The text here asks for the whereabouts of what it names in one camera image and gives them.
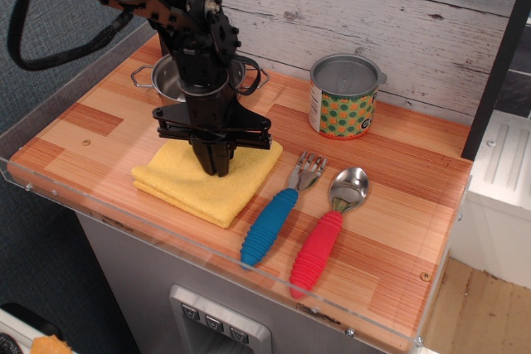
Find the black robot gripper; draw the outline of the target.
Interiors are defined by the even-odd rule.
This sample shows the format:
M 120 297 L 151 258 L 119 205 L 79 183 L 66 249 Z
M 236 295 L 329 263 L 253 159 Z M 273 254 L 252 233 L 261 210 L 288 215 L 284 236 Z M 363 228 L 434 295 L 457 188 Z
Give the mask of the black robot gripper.
M 186 94 L 183 103 L 154 109 L 153 117 L 160 137 L 190 142 L 208 175 L 226 176 L 237 147 L 268 149 L 272 143 L 271 121 L 241 105 L 228 85 L 208 95 Z

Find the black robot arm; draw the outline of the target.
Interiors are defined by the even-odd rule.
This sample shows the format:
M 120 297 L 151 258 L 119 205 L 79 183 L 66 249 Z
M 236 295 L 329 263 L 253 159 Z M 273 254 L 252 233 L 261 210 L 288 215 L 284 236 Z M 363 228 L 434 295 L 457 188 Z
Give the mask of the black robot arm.
M 260 87 L 262 70 L 238 54 L 239 31 L 222 0 L 98 1 L 146 19 L 177 67 L 184 101 L 153 111 L 160 137 L 188 141 L 202 169 L 219 177 L 236 148 L 270 148 L 270 120 L 239 101 Z

